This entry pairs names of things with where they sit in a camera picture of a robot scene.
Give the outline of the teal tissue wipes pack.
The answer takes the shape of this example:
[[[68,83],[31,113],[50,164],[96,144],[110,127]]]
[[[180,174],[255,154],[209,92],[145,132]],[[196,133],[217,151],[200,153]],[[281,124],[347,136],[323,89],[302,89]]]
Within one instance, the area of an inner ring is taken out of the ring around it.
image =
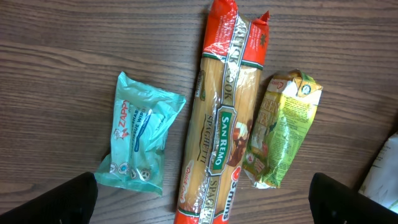
[[[169,128],[186,103],[183,95],[118,76],[110,153],[95,172],[97,183],[162,195]]]

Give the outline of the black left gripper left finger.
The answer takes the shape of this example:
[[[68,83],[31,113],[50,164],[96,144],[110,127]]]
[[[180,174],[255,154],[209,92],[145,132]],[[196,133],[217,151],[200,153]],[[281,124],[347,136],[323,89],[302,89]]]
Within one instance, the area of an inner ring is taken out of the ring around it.
[[[85,172],[1,215],[1,223],[90,222],[98,197],[95,176]]]

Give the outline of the green tea packet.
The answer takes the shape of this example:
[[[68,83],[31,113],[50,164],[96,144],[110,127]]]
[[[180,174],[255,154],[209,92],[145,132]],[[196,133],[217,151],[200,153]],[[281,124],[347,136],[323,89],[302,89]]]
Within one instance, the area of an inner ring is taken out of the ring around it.
[[[243,161],[243,169],[255,188],[281,186],[313,123],[322,90],[319,83],[298,69],[271,78]]]

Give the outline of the red spaghetti packet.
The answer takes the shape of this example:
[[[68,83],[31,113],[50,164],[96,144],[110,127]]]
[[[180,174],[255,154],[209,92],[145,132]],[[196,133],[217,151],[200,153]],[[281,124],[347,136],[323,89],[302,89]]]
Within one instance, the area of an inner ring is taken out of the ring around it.
[[[227,223],[253,126],[269,15],[245,18],[234,0],[208,14],[175,223]]]

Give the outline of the white cosmetic tube gold cap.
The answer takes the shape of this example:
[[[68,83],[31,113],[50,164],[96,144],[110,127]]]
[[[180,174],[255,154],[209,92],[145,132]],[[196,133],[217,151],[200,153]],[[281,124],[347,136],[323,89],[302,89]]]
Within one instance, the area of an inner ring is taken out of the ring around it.
[[[359,193],[397,213],[398,148],[397,132],[384,143]]]

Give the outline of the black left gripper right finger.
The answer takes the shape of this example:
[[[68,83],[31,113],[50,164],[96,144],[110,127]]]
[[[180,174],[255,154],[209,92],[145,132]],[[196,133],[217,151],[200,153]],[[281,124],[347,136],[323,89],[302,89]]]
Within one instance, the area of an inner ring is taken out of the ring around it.
[[[316,173],[308,200],[315,224],[397,224],[397,214],[335,179]]]

